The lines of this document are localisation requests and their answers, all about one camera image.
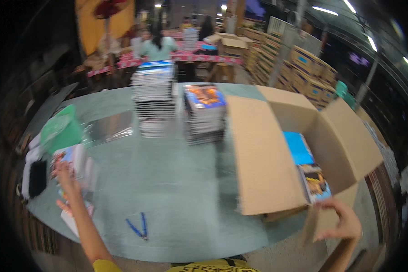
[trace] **stack of magazines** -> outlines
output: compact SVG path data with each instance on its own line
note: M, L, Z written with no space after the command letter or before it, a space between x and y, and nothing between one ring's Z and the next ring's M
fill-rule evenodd
M163 137L175 116L172 61L144 62L131 78L142 137Z
M185 133L189 145L220 141L225 115L225 99L214 84L185 85Z
M193 27L183 29L183 50L195 50L198 41L198 31Z

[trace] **woman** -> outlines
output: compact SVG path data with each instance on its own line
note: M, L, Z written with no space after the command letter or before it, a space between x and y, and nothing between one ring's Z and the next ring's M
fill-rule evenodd
M152 29L153 38L144 41L141 47L141 55L147 56L148 61L163 61L171 59L170 53L177 50L175 40L164 37L160 24Z
M88 215L82 195L80 194L79 183L75 180L75 178L70 176L69 166L66 162L61 162L59 164L57 177L62 189L68 195L68 201L71 206L74 220L76 221L77 231L79 232L80 243L90 263L92 264L94 271L120 272L120 269L114 263L112 255L107 250L103 240L101 240L97 229ZM318 202L316 203L316 207L318 209L334 209L340 217L340 221L334 229L319 233L316 236L316 239L342 239L333 253L328 257L325 264L323 264L320 271L344 271L361 236L360 221L351 207L334 198L329 198L322 202ZM219 260L182 264L182 266L175 266L168 269L167 272L205 272L217 270L259 272L256 269L250 268L240 255Z
M202 41L204 38L214 33L213 24L211 23L211 16L207 16L201 25L200 36L198 41Z

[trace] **clear plastic sheet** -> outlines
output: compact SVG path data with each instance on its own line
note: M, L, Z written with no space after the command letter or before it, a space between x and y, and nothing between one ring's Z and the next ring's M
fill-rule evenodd
M83 123L82 143L91 147L133 135L132 117L132 111L126 111Z

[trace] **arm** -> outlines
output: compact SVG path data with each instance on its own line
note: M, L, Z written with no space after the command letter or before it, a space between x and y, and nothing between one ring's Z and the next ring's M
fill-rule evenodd
M323 264L320 272L340 272L348 266L352 253L361 236L361 224L357 215L348 205L331 198L316 204L322 209L335 209L340 218L335 229L317 235L317 240L341 238L341 242Z
M173 37L169 38L169 50L175 52L178 50L177 44L175 43L175 39Z
M70 177L67 163L60 164L58 179L68 195L68 201L79 232L80 242L90 263L93 264L98 259L114 262L112 255L107 251L103 240L101 240L97 229L92 223L92 219L88 215L80 193L80 186L75 179Z
M142 43L141 51L140 51L140 53L139 53L142 57L145 57L145 56L148 55L147 44L148 44L147 41L144 41L144 42Z

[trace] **scissors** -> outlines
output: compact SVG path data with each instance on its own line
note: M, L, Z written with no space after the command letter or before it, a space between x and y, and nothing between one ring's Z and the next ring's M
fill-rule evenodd
M137 234L137 236L142 237L145 241L148 241L148 232L147 232L147 220L145 220L145 214L141 212L141 219L142 219L142 229L143 229L143 234L136 229L135 226L130 222L130 220L125 219L125 222L130 226L130 228Z

